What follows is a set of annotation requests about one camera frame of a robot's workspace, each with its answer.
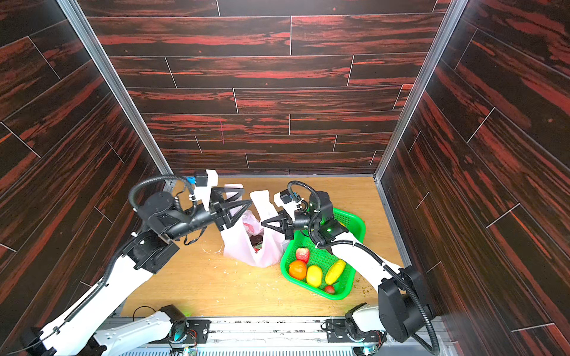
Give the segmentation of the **red fake dragon fruit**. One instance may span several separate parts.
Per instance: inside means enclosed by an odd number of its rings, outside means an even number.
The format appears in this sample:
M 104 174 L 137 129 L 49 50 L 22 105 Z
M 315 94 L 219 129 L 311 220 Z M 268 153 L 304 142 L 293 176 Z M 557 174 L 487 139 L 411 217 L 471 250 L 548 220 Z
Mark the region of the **red fake dragon fruit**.
M 244 222 L 243 226 L 246 229 L 246 233 L 249 236 L 264 233 L 264 228 L 261 226 L 259 222 Z

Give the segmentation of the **red pink fake apple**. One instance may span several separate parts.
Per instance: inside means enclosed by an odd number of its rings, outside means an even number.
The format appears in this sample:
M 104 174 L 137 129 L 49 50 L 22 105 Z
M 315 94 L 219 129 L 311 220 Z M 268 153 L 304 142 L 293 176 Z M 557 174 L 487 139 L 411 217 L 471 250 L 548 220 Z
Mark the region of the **red pink fake apple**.
M 305 264 L 310 260 L 310 249 L 306 247 L 297 248 L 295 251 L 295 258 Z

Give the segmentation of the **green plastic perforated basket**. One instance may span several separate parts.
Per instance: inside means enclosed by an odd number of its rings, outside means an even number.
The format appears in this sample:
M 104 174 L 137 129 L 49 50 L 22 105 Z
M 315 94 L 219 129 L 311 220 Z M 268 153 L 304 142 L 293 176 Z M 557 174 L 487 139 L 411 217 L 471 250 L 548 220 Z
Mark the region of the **green plastic perforated basket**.
M 362 243 L 364 241 L 366 226 L 365 222 L 360 217 L 337 208 L 333 209 L 333 213 L 335 218 L 342 225 L 347 227 L 359 242 Z M 343 273 L 334 283 L 334 294 L 325 292 L 324 288 L 327 284 L 324 280 L 322 280 L 322 284 L 319 287 L 313 287 L 307 284 L 305 280 L 297 280 L 289 274 L 289 265 L 296 260 L 295 252 L 297 248 L 308 248 L 310 250 L 308 266 L 318 266 L 323 271 L 323 276 L 328 273 L 330 267 L 338 260 L 336 256 L 331 255 L 328 251 L 317 249 L 310 238 L 304 236 L 305 233 L 306 231 L 296 231 L 294 239 L 289 243 L 285 253 L 283 254 L 281 258 L 281 273 L 283 274 L 283 277 L 289 280 L 289 282 L 305 288 L 310 292 L 316 293 L 323 298 L 327 298 L 331 301 L 343 300 L 352 291 L 353 281 L 356 274 L 356 270 L 349 264 L 346 265 Z

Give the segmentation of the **orange fake orange left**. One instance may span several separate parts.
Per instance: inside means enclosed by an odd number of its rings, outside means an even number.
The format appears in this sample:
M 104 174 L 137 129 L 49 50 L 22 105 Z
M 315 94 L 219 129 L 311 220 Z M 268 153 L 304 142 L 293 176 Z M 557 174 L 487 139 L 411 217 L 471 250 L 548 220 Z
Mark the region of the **orange fake orange left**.
M 289 264 L 289 276 L 296 280 L 305 280 L 307 276 L 307 264 L 302 260 L 295 260 Z

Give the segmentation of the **yellow fake lemon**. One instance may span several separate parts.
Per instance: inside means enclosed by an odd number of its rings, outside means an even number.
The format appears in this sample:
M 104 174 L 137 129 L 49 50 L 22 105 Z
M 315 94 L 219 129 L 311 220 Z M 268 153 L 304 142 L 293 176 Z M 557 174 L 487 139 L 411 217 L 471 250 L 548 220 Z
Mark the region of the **yellow fake lemon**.
M 309 286 L 319 289 L 322 285 L 322 280 L 323 271 L 319 266 L 313 265 L 307 268 L 306 282 Z

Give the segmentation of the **dark round fake mangosteen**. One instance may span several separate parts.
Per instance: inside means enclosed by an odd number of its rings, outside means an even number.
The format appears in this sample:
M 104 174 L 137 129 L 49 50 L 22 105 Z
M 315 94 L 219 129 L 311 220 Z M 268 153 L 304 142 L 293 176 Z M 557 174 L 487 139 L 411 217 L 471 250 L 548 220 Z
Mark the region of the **dark round fake mangosteen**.
M 262 234 L 252 235 L 249 240 L 254 248 L 257 248 L 263 243 L 264 236 Z

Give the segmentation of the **metal front rail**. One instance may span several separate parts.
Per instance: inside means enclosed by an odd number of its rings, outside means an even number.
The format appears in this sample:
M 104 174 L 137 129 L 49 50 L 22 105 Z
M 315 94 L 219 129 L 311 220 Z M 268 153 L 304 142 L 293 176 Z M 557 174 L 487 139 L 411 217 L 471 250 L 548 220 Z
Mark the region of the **metal front rail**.
M 186 347 L 190 355 L 354 355 L 357 348 L 373 351 L 378 335 L 356 343 L 346 336 L 333 338 L 324 317 L 191 317 L 200 342 L 155 341 L 127 351 L 127 355 L 169 355 Z

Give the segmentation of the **pink printed plastic bag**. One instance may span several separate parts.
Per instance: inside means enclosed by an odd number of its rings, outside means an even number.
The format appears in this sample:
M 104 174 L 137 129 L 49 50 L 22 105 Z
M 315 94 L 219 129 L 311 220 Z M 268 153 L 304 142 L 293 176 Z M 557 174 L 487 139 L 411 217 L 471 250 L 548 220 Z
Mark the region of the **pink printed plastic bag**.
M 282 233 L 261 225 L 263 221 L 278 215 L 270 202 L 270 192 L 254 191 L 249 198 L 257 213 L 246 210 L 233 227 L 221 232 L 224 257 L 253 267 L 273 266 L 281 262 L 289 241 Z

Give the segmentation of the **small yellow fake banana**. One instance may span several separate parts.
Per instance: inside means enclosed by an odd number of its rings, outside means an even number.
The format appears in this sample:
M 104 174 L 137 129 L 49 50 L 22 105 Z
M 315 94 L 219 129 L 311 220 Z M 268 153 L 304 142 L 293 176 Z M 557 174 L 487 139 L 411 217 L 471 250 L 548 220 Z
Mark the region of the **small yellow fake banana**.
M 328 269 L 326 275 L 325 275 L 325 283 L 327 285 L 333 285 L 334 283 L 337 282 L 337 280 L 341 277 L 341 275 L 343 274 L 344 270 L 346 268 L 346 262 L 344 262 L 343 260 L 339 259 L 337 260 L 334 264 L 331 265 L 331 267 Z

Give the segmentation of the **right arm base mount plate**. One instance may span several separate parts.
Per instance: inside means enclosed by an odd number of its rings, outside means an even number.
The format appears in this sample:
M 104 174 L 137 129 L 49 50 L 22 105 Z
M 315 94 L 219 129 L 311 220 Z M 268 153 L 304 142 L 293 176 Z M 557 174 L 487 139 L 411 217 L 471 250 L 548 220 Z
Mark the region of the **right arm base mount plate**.
M 328 343 L 374 343 L 380 346 L 387 340 L 385 332 L 363 332 L 345 318 L 329 318 L 321 324 Z

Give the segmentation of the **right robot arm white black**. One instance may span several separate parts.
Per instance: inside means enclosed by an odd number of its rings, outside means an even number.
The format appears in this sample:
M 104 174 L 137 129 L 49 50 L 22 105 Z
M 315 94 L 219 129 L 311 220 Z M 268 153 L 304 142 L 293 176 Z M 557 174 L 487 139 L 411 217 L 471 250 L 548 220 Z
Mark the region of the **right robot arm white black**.
M 354 235 L 353 219 L 334 209 L 324 191 L 311 189 L 305 201 L 288 188 L 277 193 L 274 201 L 281 211 L 262 222 L 265 228 L 288 240 L 296 231 L 305 231 L 316 249 L 346 262 L 376 288 L 376 306 L 362 303 L 345 315 L 349 337 L 362 341 L 368 332 L 380 332 L 400 343 L 413 338 L 430 354 L 440 353 L 432 301 L 415 268 L 390 263 L 365 246 Z

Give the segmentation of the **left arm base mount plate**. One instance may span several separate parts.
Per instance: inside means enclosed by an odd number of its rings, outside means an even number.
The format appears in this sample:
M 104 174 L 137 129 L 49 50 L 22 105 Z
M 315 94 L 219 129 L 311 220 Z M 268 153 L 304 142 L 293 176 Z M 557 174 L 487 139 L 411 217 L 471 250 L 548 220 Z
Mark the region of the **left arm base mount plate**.
M 186 319 L 172 324 L 168 341 L 172 344 L 205 344 L 209 337 L 211 320 Z

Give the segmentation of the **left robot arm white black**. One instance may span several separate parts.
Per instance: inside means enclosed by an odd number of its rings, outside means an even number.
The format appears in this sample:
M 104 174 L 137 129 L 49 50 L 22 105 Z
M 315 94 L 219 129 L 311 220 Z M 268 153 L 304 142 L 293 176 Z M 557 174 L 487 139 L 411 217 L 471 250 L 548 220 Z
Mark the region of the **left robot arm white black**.
M 191 208 L 183 209 L 179 198 L 167 191 L 138 203 L 143 188 L 173 180 L 188 189 Z M 171 174 L 138 182 L 129 191 L 129 203 L 142 221 L 139 231 L 116 250 L 103 276 L 72 307 L 43 328 L 22 335 L 23 350 L 30 355 L 79 354 L 121 302 L 179 252 L 178 241 L 191 245 L 187 237 L 204 232 L 209 225 L 220 231 L 232 228 L 252 206 L 243 194 L 243 188 L 218 186 L 214 170 L 199 171 L 193 178 Z

